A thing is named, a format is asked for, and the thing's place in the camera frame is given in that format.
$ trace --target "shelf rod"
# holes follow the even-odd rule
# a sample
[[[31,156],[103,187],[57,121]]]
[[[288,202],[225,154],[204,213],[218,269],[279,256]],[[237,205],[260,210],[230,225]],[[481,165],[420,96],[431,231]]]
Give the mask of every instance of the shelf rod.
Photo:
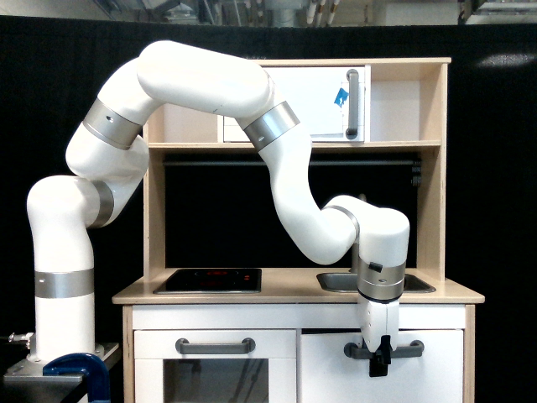
[[[310,166],[419,165],[416,160],[310,161]],[[164,166],[265,166],[263,161],[165,161]]]

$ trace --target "oven window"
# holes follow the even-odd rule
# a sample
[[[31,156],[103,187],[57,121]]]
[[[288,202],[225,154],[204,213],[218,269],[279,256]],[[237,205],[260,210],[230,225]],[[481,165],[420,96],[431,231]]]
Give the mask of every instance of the oven window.
[[[269,402],[269,360],[166,359],[164,402]]]

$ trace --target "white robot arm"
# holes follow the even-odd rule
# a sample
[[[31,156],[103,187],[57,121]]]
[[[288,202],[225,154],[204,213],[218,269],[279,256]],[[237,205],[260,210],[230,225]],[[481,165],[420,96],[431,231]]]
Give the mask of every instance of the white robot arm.
[[[29,194],[39,359],[93,350],[92,287],[77,292],[62,287],[68,288],[63,284],[69,275],[73,281],[92,275],[85,228],[107,225],[125,206],[148,164],[147,146],[138,133],[165,103],[237,120],[268,166],[279,219],[309,259],[331,264],[359,245],[364,338],[374,352],[381,337],[389,335],[396,349],[409,239],[406,216],[350,196],[335,197],[320,209],[308,183],[310,135],[266,72],[248,60],[162,41],[118,69],[99,92],[66,153],[78,178],[47,178]],[[38,289],[41,277],[44,284]],[[73,303],[77,299],[84,300],[79,307]],[[59,310],[64,314],[57,315]],[[71,317],[78,318],[73,326]],[[81,326],[80,321],[91,325]],[[70,329],[70,343],[62,341],[64,326]]]

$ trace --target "blue sticker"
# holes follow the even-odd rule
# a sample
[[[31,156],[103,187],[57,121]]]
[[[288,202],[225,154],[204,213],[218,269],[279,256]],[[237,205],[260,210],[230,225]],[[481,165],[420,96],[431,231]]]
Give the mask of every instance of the blue sticker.
[[[342,107],[345,101],[349,98],[349,93],[345,91],[343,88],[339,89],[339,92],[337,93],[336,100],[334,103],[338,105],[339,107]]]

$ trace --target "microwave handle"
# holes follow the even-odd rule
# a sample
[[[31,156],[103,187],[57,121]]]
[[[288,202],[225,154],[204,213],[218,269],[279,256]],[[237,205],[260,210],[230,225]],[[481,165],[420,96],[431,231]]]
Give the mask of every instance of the microwave handle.
[[[357,139],[359,134],[361,134],[361,137],[363,136],[360,133],[360,126],[362,126],[360,98],[363,98],[361,97],[363,87],[360,85],[360,77],[356,70],[350,69],[347,72],[347,79],[349,81],[349,126],[345,135],[349,140],[354,140]]]
[[[179,354],[248,354],[255,349],[255,342],[245,338],[241,343],[194,344],[180,338],[175,349]]]

